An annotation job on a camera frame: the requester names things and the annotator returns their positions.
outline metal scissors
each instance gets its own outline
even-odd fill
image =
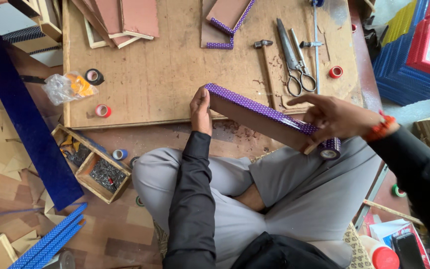
[[[285,58],[286,58],[286,65],[288,67],[288,83],[287,83],[287,88],[288,88],[288,92],[295,97],[298,97],[302,94],[303,90],[309,91],[309,92],[314,92],[316,90],[316,88],[318,87],[318,84],[316,82],[316,79],[313,78],[310,75],[310,72],[308,71],[308,68],[306,67],[306,64],[304,62],[304,57],[303,57],[303,53],[302,50],[300,49],[298,40],[296,38],[295,35],[295,31],[293,29],[291,29],[291,34],[293,35],[293,40],[295,42],[295,48],[296,51],[298,52],[298,55],[300,56],[300,60],[298,60],[296,58],[295,52],[293,51],[293,48],[291,47],[291,43],[290,43],[290,39],[288,38],[288,34],[286,33],[285,27],[283,26],[283,22],[281,22],[281,19],[276,19],[277,20],[277,24],[278,24],[278,32],[279,32],[279,37],[281,39],[281,43],[283,45],[283,52],[285,53]],[[298,71],[300,73],[300,77],[296,77],[293,76],[291,74],[292,71]],[[306,76],[307,78],[311,79],[314,83],[314,89],[307,89],[306,87],[304,87],[303,85],[303,76]],[[293,94],[290,90],[290,82],[291,80],[295,80],[298,83],[298,86],[300,87],[300,93],[298,94]]]

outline orange bracelet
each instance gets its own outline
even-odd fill
[[[383,119],[378,125],[371,127],[371,131],[363,137],[366,142],[372,142],[385,137],[391,124],[396,122],[395,117],[386,116],[381,110],[379,111],[379,114],[383,116]]]

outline plastic bag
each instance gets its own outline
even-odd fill
[[[64,76],[54,74],[44,81],[42,88],[54,105],[91,96],[99,91],[89,84],[78,72],[71,71]]]

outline black tape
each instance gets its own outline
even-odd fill
[[[87,80],[87,82],[91,85],[100,85],[104,82],[104,76],[102,75],[99,70],[95,68],[91,68],[87,70],[84,78]]]

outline wooden workbench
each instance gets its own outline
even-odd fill
[[[286,65],[276,18],[294,28],[298,40],[313,40],[313,8],[306,0],[259,0],[235,34],[234,50],[200,48],[201,0],[158,0],[160,38],[138,40],[122,49],[91,49],[84,18],[70,0],[63,1],[64,71],[84,74],[100,70],[105,82],[99,94],[64,104],[64,125],[75,129],[122,127],[185,122],[189,102],[197,89],[217,83],[260,103],[269,104],[267,72],[262,50],[253,43],[273,40],[268,47],[271,77],[277,96],[275,108],[302,113],[307,106],[286,108]],[[362,105],[346,0],[327,1],[318,8],[321,94]],[[314,49],[303,49],[314,73]],[[332,79],[328,71],[341,66],[344,75]],[[109,118],[94,114],[98,104],[112,108]]]

